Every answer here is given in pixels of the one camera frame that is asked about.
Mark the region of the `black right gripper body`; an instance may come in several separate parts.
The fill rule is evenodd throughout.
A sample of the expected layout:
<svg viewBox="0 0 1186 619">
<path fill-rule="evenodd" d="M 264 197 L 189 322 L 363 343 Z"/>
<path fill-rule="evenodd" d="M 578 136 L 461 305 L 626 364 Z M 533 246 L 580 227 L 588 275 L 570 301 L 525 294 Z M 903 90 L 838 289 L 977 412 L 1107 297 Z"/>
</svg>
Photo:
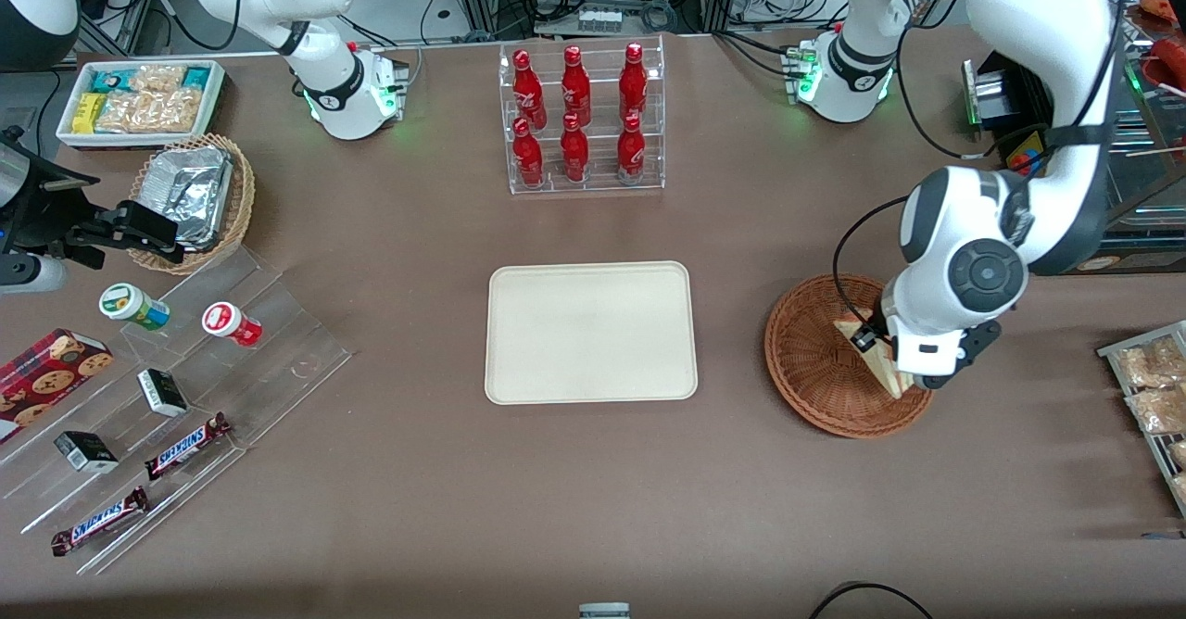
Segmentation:
<svg viewBox="0 0 1186 619">
<path fill-rule="evenodd" d="M 66 238 L 93 221 L 95 209 L 83 189 L 97 183 L 97 177 L 56 166 L 4 166 L 4 256 L 78 259 Z"/>
</svg>

